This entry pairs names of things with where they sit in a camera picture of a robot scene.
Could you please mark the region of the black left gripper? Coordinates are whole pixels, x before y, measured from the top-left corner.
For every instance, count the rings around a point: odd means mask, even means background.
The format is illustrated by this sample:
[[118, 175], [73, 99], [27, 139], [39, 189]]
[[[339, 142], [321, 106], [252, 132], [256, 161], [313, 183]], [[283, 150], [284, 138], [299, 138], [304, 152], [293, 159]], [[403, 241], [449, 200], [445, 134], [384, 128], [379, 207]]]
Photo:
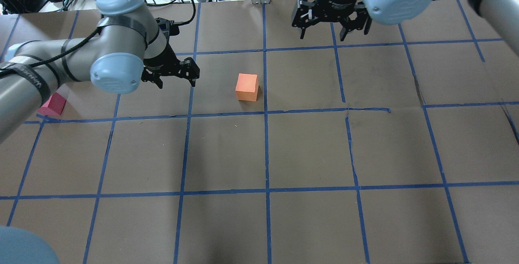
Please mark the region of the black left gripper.
[[180, 61], [171, 47], [166, 47], [155, 57], [145, 58], [143, 62], [141, 81], [152, 82], [159, 89], [163, 89], [161, 77], [174, 76], [187, 79], [191, 87], [195, 87], [197, 79], [200, 78], [200, 68], [196, 61], [191, 57]]

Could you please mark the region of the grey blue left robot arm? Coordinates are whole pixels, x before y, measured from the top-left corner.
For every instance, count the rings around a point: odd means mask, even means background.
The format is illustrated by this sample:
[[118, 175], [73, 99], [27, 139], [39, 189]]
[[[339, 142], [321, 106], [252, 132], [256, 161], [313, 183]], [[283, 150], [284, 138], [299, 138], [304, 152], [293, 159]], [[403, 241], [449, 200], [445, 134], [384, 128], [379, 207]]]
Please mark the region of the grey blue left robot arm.
[[81, 39], [28, 41], [8, 48], [1, 63], [1, 141], [66, 83], [88, 82], [115, 94], [161, 77], [200, 77], [193, 58], [180, 61], [169, 43], [184, 23], [154, 18], [145, 0], [94, 0], [101, 20]]

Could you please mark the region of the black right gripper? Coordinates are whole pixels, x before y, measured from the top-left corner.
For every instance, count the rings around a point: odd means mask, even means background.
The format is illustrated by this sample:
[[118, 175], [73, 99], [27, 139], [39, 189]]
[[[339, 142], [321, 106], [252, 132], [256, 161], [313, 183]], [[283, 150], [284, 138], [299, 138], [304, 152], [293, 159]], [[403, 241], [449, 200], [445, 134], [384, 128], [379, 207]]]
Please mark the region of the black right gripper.
[[354, 30], [362, 30], [364, 35], [371, 29], [371, 17], [363, 2], [337, 3], [331, 0], [319, 3], [317, 0], [297, 0], [292, 14], [292, 27], [299, 29], [300, 40], [306, 29], [320, 22], [340, 23], [340, 41]]

